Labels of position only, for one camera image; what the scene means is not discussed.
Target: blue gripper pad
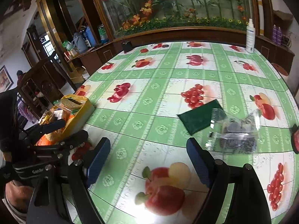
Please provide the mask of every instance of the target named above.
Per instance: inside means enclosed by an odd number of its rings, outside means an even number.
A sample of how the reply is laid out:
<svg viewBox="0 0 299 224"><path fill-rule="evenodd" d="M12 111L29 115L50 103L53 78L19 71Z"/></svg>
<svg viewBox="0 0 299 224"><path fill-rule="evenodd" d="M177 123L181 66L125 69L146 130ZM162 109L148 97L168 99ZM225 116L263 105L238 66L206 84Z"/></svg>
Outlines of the blue gripper pad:
<svg viewBox="0 0 299 224"><path fill-rule="evenodd" d="M110 153L110 141L108 138L105 138L104 143L102 144L102 147L98 151L97 155L94 157L92 160L90 166L86 169L86 187L89 188L90 185L94 184L98 177L99 174L104 166L104 163Z"/></svg>
<svg viewBox="0 0 299 224"><path fill-rule="evenodd" d="M209 178L208 168L207 168L204 160L201 158L200 153L199 153L197 147L195 146L195 144L198 144L197 141L192 142L191 138L189 138L187 140L186 149L187 149L188 156L193 164L193 167L194 167L200 181L203 184L205 184L208 188L211 188L213 182Z"/></svg>

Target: purple bottle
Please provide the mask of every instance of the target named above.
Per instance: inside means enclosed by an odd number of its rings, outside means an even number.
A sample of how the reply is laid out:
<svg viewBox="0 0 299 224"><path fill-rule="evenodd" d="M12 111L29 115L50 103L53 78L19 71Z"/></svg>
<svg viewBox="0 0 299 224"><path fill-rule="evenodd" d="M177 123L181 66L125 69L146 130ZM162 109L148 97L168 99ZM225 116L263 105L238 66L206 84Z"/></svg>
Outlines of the purple bottle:
<svg viewBox="0 0 299 224"><path fill-rule="evenodd" d="M277 39L277 28L276 25L274 25L272 30L272 41L276 43L276 39Z"/></svg>
<svg viewBox="0 0 299 224"><path fill-rule="evenodd" d="M277 30L277 38L276 38L276 44L280 45L281 44L281 40L282 40L282 32L280 27L278 27Z"/></svg>

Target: framed picture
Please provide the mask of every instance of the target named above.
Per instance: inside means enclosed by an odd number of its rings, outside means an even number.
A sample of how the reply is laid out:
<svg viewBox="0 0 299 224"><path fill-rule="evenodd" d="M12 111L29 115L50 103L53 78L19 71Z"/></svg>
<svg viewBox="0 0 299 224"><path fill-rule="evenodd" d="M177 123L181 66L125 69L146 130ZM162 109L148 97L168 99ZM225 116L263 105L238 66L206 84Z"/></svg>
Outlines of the framed picture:
<svg viewBox="0 0 299 224"><path fill-rule="evenodd" d="M0 93L8 90L13 85L13 81L9 76L6 67L3 66L0 69Z"/></svg>

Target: transparent plastic bag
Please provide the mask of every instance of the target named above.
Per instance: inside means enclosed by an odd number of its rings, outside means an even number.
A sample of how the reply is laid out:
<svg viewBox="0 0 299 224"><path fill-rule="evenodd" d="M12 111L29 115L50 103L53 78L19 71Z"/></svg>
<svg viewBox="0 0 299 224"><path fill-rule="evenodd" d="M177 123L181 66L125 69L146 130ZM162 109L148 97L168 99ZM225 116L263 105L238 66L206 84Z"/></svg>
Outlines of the transparent plastic bag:
<svg viewBox="0 0 299 224"><path fill-rule="evenodd" d="M252 153L256 151L260 117L258 110L244 119L227 114L222 109L213 109L211 132L206 147L224 153Z"/></svg>

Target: white spray bottle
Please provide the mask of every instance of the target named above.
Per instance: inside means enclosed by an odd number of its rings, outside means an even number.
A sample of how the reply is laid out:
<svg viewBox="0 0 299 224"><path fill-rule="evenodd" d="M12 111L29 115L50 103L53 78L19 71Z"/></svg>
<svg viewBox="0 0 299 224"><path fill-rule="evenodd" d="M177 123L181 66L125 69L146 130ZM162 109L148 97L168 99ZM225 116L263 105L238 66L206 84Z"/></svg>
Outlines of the white spray bottle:
<svg viewBox="0 0 299 224"><path fill-rule="evenodd" d="M246 51L248 53L255 51L255 28L253 27L252 19L249 19L246 29Z"/></svg>

